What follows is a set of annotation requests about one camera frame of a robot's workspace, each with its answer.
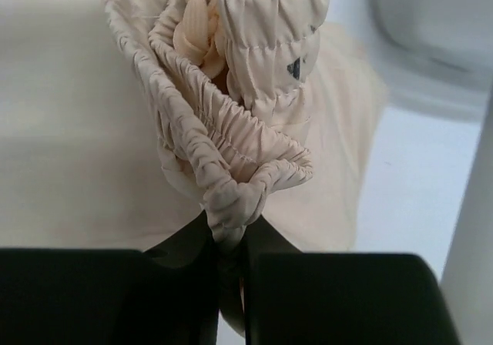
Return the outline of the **beige trousers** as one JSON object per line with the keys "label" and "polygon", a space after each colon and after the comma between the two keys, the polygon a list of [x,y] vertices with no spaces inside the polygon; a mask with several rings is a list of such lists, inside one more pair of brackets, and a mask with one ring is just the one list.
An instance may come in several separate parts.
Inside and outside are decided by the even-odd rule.
{"label": "beige trousers", "polygon": [[196,216],[346,252],[386,102],[330,0],[1,0],[1,244],[143,250]]}

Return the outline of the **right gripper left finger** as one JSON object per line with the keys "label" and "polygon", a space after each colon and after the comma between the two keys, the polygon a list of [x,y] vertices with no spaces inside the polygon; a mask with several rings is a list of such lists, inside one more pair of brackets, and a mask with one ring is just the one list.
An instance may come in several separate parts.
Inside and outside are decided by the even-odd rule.
{"label": "right gripper left finger", "polygon": [[4,248],[3,344],[214,344],[215,246],[204,214],[138,250]]}

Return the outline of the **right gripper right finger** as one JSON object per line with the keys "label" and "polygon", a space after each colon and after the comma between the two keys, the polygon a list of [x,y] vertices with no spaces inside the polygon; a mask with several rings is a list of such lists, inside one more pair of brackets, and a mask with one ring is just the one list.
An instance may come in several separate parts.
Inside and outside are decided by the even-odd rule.
{"label": "right gripper right finger", "polygon": [[259,219],[246,229],[243,261],[248,344],[459,343],[419,256],[302,253]]}

